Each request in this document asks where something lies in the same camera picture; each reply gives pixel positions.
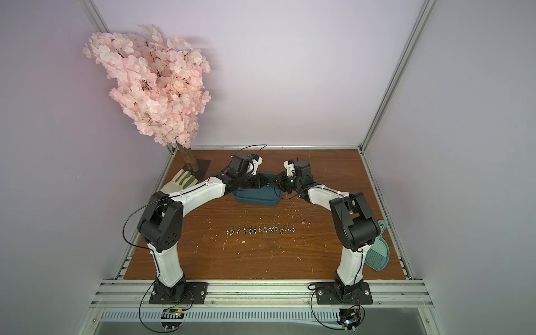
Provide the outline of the teal plastic storage box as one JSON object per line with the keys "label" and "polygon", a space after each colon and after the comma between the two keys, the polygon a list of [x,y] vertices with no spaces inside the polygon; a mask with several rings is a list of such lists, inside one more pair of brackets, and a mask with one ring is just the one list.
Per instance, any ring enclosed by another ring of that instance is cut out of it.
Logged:
{"label": "teal plastic storage box", "polygon": [[232,192],[234,199],[237,202],[258,205],[265,207],[275,207],[279,204],[282,198],[282,191],[272,184],[276,178],[275,174],[265,173],[264,176],[269,181],[262,188],[240,188]]}

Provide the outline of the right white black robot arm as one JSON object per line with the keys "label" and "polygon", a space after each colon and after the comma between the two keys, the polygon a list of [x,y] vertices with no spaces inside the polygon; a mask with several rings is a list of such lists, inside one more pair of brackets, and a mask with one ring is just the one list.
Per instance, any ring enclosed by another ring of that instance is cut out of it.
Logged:
{"label": "right white black robot arm", "polygon": [[381,233],[378,220],[365,195],[329,188],[316,182],[306,161],[288,160],[285,171],[276,178],[277,187],[286,193],[330,211],[336,236],[342,245],[341,262],[337,268],[334,290],[349,295],[364,285],[366,256]]}

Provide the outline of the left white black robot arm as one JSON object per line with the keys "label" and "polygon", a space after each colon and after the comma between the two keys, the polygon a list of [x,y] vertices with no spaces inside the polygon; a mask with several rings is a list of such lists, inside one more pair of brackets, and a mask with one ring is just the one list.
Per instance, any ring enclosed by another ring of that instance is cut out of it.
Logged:
{"label": "left white black robot arm", "polygon": [[204,204],[240,188],[262,188],[267,179],[258,172],[262,158],[234,155],[227,167],[183,191],[153,194],[138,224],[156,266],[154,290],[173,300],[185,293],[186,277],[180,265],[177,243],[183,219]]}

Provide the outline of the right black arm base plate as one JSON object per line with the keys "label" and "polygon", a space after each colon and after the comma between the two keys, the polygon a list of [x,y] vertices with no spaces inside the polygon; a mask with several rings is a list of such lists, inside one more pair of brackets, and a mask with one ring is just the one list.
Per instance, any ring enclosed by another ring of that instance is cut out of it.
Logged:
{"label": "right black arm base plate", "polygon": [[310,283],[308,288],[314,291],[319,305],[371,305],[374,302],[369,284],[365,281],[352,286],[345,286],[339,281],[321,281]]}

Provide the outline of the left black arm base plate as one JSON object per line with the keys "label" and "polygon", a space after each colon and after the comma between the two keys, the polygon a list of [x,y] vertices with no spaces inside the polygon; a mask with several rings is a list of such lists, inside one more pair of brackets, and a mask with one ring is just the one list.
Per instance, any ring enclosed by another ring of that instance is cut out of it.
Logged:
{"label": "left black arm base plate", "polygon": [[151,291],[149,304],[204,304],[209,283],[179,281],[173,287],[167,287],[156,281]]}

